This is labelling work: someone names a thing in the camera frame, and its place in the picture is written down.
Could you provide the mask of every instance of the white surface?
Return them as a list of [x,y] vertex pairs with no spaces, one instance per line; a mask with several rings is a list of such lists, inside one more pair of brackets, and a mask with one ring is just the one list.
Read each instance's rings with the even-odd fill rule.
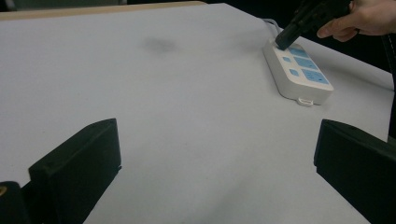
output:
[[[296,57],[290,52],[290,49],[297,49],[304,53],[305,57]],[[263,48],[263,53],[271,73],[276,82],[279,93],[286,98],[296,100],[299,105],[311,106],[322,105],[332,94],[334,88],[332,84],[320,71],[320,68],[309,57],[303,47],[293,43],[289,48],[281,50],[277,47],[274,39],[269,39]],[[300,66],[297,61],[309,60],[310,68]],[[304,71],[320,74],[323,82],[309,80],[304,75]]]
[[335,88],[279,95],[270,25],[226,5],[0,22],[0,180],[117,118],[122,170],[86,223],[367,223],[316,174],[322,119],[387,139],[391,76],[299,39]]

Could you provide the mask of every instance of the cable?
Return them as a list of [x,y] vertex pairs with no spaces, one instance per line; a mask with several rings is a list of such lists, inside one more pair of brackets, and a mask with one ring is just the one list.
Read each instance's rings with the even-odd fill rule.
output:
[[262,20],[265,21],[265,22],[269,22],[269,23],[273,24],[275,26],[275,28],[276,28],[276,31],[277,31],[278,35],[280,34],[280,32],[282,32],[280,30],[279,26],[277,25],[277,22],[274,21],[273,19],[262,19]]

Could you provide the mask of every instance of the white power strip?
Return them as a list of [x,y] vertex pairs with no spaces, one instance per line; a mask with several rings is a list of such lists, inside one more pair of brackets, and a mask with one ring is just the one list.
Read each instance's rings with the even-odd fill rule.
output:
[[279,93],[299,105],[322,105],[334,90],[306,51],[297,44],[281,50],[274,39],[263,49]]

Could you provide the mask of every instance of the hand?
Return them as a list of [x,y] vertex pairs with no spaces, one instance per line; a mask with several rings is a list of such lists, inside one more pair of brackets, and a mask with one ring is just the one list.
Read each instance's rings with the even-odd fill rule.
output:
[[357,34],[385,35],[396,32],[396,1],[355,0],[350,14],[329,21],[318,30],[318,37],[333,36],[341,42]]

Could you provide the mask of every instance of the black plastic piece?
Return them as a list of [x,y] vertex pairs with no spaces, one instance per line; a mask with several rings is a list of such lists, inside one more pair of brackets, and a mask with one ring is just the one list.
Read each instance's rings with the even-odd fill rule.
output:
[[396,223],[396,147],[345,123],[324,119],[317,172],[371,223]]
[[0,223],[30,224],[21,188],[16,182],[0,183]]
[[[85,127],[29,168],[31,181],[21,189],[24,209],[18,209],[28,214],[30,222],[21,223],[83,223],[117,175],[120,163],[116,120]],[[6,201],[0,197],[0,213],[13,204],[13,198],[17,195]],[[16,218],[0,223],[17,223]]]
[[346,15],[349,3],[350,0],[303,1],[290,24],[276,37],[276,44],[280,49],[288,48],[301,34]]

